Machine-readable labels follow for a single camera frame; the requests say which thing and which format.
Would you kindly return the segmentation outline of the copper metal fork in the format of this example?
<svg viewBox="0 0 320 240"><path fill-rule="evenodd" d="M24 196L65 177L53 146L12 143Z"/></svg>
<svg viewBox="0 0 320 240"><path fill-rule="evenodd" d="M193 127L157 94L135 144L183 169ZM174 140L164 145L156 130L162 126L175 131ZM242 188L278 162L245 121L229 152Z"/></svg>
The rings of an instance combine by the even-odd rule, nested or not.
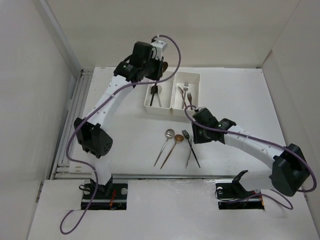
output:
<svg viewBox="0 0 320 240"><path fill-rule="evenodd" d="M181 93L181 97L182 97L182 102L183 102L183 88L181 88L180 86L177 86L178 89L180 90L180 93Z"/></svg>

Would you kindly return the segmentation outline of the beige plastic spoon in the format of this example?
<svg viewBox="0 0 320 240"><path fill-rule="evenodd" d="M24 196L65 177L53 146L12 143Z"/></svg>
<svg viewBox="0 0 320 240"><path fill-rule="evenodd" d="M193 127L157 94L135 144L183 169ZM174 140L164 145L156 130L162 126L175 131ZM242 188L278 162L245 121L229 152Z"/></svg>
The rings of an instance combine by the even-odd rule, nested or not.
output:
<svg viewBox="0 0 320 240"><path fill-rule="evenodd" d="M157 85L157 97L158 97L158 104L159 104L159 107L161 108L162 107L162 100L161 100L161 93L162 93L162 86L161 85Z"/></svg>

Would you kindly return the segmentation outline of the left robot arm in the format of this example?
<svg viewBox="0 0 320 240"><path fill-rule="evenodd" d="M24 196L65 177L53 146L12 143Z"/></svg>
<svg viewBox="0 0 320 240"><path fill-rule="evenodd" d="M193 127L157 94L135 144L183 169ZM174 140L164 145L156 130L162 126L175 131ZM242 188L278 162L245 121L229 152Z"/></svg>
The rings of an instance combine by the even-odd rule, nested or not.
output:
<svg viewBox="0 0 320 240"><path fill-rule="evenodd" d="M124 98L135 88L135 83L143 78L160 80L168 67L163 57L166 46L167 43L162 40L136 42L132 54L115 68L106 91L87 115L87 122L81 125L83 119L79 117L74 121L74 127L79 128L77 141L96 169L90 180L90 189L97 187L100 194L108 195L113 182L105 158L113 144L113 139L108 135L112 117Z"/></svg>

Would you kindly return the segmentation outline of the dark wooden fork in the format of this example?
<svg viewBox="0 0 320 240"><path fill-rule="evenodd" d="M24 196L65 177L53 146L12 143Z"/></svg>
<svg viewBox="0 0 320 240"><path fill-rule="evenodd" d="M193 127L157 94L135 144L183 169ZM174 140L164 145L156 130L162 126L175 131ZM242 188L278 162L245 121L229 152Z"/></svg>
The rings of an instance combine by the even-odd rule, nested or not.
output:
<svg viewBox="0 0 320 240"><path fill-rule="evenodd" d="M189 101L189 104L192 105L192 94L190 92L187 93L187 99Z"/></svg>

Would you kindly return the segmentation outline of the black handled fork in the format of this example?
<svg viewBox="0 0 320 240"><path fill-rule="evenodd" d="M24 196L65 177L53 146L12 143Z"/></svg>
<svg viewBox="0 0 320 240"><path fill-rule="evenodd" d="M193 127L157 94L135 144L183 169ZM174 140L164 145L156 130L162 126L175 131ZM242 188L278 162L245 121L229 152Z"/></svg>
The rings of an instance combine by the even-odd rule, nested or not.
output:
<svg viewBox="0 0 320 240"><path fill-rule="evenodd" d="M200 163L199 163L198 158L197 158L197 156L196 156L196 154L195 154L195 152L194 152L194 150L193 150L192 138L191 138L191 136L189 135L189 133L188 133L186 130L182 130L181 132L182 132L184 138L187 140L187 142L188 142L188 144L189 144L189 147L190 147L189 155L188 155L188 159L187 159L187 163L186 163L186 167L185 167L185 168L186 168L186 169L188 168L189 161L190 161L190 159L191 159L191 154L193 154L193 156L194 156L194 158L195 158L195 161L196 161L198 167L200 168L200 167L201 167L201 166L200 166Z"/></svg>

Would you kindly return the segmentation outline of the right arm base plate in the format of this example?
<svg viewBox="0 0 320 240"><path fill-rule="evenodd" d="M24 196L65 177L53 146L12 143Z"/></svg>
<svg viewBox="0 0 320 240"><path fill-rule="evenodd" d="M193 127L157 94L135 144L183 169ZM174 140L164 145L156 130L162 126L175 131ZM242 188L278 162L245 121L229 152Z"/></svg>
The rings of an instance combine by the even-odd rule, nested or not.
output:
<svg viewBox="0 0 320 240"><path fill-rule="evenodd" d="M219 210L264 210L261 196L254 196L254 191L246 191L239 183L217 182L214 195L218 201Z"/></svg>

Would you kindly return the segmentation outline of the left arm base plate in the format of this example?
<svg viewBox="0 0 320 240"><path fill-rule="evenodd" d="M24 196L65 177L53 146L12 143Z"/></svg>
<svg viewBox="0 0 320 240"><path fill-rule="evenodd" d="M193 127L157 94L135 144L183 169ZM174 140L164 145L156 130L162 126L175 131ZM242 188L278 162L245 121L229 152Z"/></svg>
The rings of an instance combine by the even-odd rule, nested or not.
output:
<svg viewBox="0 0 320 240"><path fill-rule="evenodd" d="M85 210L93 196L95 187L91 183L81 184L79 189L82 191L80 207ZM99 211L122 211L127 209L128 184L112 183L111 188L103 193L97 190L88 210Z"/></svg>

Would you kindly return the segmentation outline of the brown wooden spoon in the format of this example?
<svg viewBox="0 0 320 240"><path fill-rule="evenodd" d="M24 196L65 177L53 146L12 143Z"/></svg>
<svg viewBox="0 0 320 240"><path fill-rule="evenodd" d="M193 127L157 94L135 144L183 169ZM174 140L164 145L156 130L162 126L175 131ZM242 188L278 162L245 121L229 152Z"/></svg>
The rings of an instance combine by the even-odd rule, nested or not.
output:
<svg viewBox="0 0 320 240"><path fill-rule="evenodd" d="M164 61L162 63L162 73L164 73L167 69L168 69L168 63L166 61Z"/></svg>

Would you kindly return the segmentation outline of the black plastic ladle spoon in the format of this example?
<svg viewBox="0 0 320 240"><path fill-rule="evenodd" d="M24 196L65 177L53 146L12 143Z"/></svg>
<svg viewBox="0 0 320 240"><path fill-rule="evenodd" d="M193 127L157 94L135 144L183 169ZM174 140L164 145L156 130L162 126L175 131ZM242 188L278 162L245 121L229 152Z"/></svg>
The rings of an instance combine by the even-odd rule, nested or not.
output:
<svg viewBox="0 0 320 240"><path fill-rule="evenodd" d="M151 100L150 100L150 104L149 104L150 107L153 105L154 97L156 94L158 94L158 91L159 91L159 89L158 89L157 84L155 84L151 87L151 89L150 89Z"/></svg>

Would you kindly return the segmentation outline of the silver metal fork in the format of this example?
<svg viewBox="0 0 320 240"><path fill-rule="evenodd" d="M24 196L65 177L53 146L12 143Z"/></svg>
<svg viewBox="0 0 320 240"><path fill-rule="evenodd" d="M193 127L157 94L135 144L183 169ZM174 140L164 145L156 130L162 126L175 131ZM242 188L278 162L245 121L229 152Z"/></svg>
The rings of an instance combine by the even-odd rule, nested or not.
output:
<svg viewBox="0 0 320 240"><path fill-rule="evenodd" d="M190 161L190 159L191 159L191 153L192 153L192 140L193 140L193 138L192 138L192 137L188 140L188 143L189 143L189 147L190 147L190 149L189 149L188 159L187 159L187 161L186 161L186 165L185 165L185 168L186 168L186 169L188 168L189 161Z"/></svg>

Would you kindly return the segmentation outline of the silver slotted spoon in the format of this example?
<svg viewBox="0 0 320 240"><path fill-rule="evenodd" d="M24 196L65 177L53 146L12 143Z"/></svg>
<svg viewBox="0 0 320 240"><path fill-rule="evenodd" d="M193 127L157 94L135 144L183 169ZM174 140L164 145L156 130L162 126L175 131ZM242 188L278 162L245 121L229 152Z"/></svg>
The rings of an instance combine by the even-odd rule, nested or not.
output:
<svg viewBox="0 0 320 240"><path fill-rule="evenodd" d="M169 141L170 139L173 139L173 138L174 138L174 136L175 136L175 131L174 131L173 129L169 128L169 129L167 129L167 130L165 131L165 134L164 134L164 135L165 135L165 137L166 137L166 140L165 140L165 142L164 142L164 144L163 144L163 146L162 146L162 148L161 148L161 150L160 150L160 152L159 152L159 154L158 154L158 156L157 156L157 158L156 158L156 160L155 160L155 162L154 162L154 165L153 165L154 167L156 166L157 162L159 161L159 159L160 159L160 157L161 157L161 155L162 155L162 153L163 153L163 151L164 151L164 149L165 149L168 141Z"/></svg>

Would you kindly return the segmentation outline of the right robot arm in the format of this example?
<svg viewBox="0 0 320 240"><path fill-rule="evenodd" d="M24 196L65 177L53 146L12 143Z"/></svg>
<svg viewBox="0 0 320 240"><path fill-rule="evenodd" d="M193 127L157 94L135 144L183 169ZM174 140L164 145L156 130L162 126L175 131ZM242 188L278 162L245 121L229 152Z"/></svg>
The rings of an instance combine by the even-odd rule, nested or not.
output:
<svg viewBox="0 0 320 240"><path fill-rule="evenodd" d="M216 190L222 194L222 199L246 198L260 190L273 190L292 197L301 191L301 186L308 178L313 181L309 191L317 187L315 174L307 164L301 148L293 143L281 146L260 139L232 120L217 120L205 107L195 110L191 126L195 144L220 142L245 152L268 168L256 173L245 169L232 180L219 181Z"/></svg>

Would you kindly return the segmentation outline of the copper metal spoon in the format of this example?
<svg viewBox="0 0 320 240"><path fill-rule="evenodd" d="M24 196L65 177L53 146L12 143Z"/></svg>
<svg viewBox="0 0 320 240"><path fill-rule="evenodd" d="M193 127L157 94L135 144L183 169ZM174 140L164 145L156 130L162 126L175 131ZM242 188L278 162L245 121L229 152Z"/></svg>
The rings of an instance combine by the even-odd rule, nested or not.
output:
<svg viewBox="0 0 320 240"><path fill-rule="evenodd" d="M181 143L183 140L184 140L184 136L181 135L181 134L176 134L176 135L174 136L174 144L173 144L172 148L170 149L169 153L167 154L165 160L163 161L160 169L162 169L162 168L164 167L164 165L165 165L166 162L168 161L169 157L171 156L172 152L174 151L176 145L177 145L178 143Z"/></svg>

